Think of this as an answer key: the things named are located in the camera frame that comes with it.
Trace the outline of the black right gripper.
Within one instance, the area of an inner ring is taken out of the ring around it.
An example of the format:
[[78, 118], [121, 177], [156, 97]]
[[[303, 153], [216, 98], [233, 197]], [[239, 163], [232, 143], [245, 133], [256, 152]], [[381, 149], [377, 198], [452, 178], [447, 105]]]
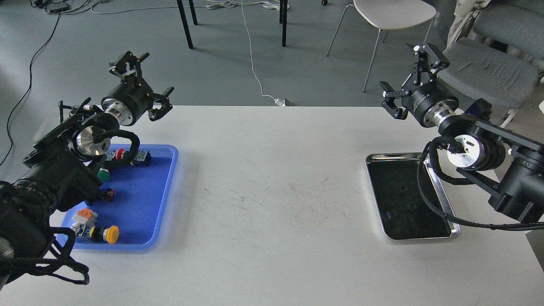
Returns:
[[[384, 97], [381, 106], [394, 119], [406, 119], [409, 111], [421, 126], [435, 127], [437, 121], [433, 118], [438, 109], [449, 107], [451, 111], [455, 111], [459, 106], [459, 99], [441, 82], [434, 81], [437, 72], [449, 67], [450, 61], [432, 43], [424, 45], [406, 43], [406, 46], [414, 55], [414, 64], [405, 85], [420, 85], [420, 87], [410, 91], [409, 95], [409, 90], [395, 91], [388, 82], [380, 81]], [[402, 97], [402, 105], [406, 108], [396, 106], [394, 101], [400, 97]]]

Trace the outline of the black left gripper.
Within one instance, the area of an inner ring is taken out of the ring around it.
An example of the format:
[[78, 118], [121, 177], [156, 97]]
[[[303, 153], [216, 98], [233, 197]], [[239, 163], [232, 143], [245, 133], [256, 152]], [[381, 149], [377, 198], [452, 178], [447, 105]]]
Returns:
[[127, 51], [109, 63], [109, 72], [119, 77], [121, 82], [102, 99], [101, 107], [117, 117], [120, 125], [132, 126], [146, 111], [149, 119], [155, 122], [173, 108], [169, 95], [175, 88], [169, 87], [162, 94], [154, 93], [142, 77], [141, 63], [149, 55], [146, 52], [138, 57]]

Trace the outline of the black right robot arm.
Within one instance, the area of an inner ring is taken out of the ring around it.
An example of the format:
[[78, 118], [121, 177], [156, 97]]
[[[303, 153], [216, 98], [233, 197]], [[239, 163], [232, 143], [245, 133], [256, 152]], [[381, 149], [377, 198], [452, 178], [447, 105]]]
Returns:
[[449, 184], [482, 188], [490, 194], [491, 207], [517, 223], [474, 223], [440, 211], [428, 199], [424, 199], [426, 205], [442, 219], [469, 227], [543, 229], [543, 145], [479, 116], [456, 114], [458, 99], [435, 77], [449, 66], [449, 60], [431, 43], [411, 49], [414, 64], [401, 89], [380, 82], [382, 107], [395, 119], [406, 119], [411, 113], [420, 126], [437, 127], [439, 137], [427, 143], [420, 161], [429, 159], [434, 173]]

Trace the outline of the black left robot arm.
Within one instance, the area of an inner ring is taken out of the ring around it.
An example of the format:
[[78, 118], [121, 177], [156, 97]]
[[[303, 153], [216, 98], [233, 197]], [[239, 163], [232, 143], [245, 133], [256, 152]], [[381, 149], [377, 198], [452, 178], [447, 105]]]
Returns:
[[69, 281], [56, 273], [62, 266], [83, 275], [72, 283], [89, 283], [89, 267], [71, 257], [75, 238], [87, 231], [92, 238], [110, 240], [113, 231], [87, 225], [51, 227], [49, 218], [81, 202], [112, 196], [112, 190], [100, 189], [99, 171], [131, 164], [140, 146], [138, 136], [121, 126], [134, 125], [144, 112], [157, 121], [172, 110], [173, 87], [159, 94], [144, 80], [141, 63], [146, 58], [148, 53], [137, 56], [127, 51], [111, 62], [109, 72], [120, 83], [101, 106], [89, 106], [87, 98], [72, 107], [71, 116], [36, 142], [24, 159], [27, 173], [13, 183], [1, 182], [1, 285], [24, 274]]

